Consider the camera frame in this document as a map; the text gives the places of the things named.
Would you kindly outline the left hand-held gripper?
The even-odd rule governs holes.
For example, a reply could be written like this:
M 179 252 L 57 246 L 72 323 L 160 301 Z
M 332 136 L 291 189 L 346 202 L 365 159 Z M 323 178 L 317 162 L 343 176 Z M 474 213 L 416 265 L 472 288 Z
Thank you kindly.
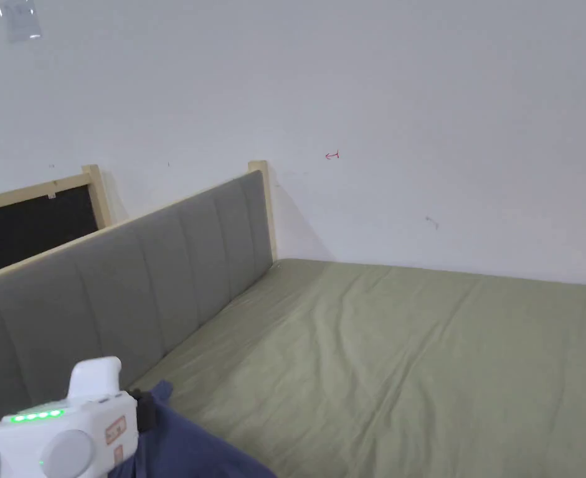
M 83 360 L 65 397 L 38 403 L 0 372 L 0 477 L 106 477 L 133 456 L 151 420 L 120 371 L 115 356 Z

